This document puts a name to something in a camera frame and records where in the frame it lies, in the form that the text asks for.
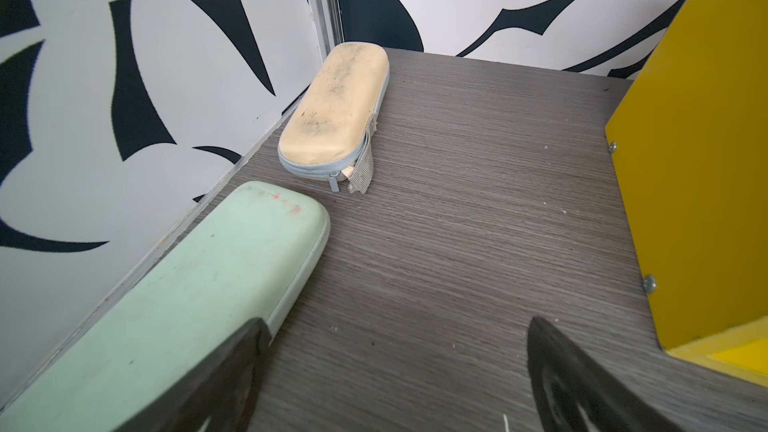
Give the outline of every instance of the pencil case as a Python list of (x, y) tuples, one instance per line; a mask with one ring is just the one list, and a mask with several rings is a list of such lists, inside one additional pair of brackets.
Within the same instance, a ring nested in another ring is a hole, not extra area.
[(389, 59), (373, 43), (334, 47), (288, 121), (277, 147), (280, 163), (299, 177), (348, 180), (366, 193), (373, 178), (371, 137), (389, 82)]

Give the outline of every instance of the yellow panel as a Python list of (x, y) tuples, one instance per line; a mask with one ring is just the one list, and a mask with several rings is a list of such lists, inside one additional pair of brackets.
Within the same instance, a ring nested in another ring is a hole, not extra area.
[(768, 315), (768, 0), (687, 0), (611, 118), (659, 342)]
[(712, 358), (768, 377), (768, 338), (713, 354)]

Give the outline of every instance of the bolt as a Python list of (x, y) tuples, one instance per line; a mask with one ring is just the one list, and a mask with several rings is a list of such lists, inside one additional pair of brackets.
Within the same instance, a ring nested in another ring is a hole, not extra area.
[(646, 275), (643, 279), (643, 290), (646, 294), (651, 295), (656, 290), (656, 277)]

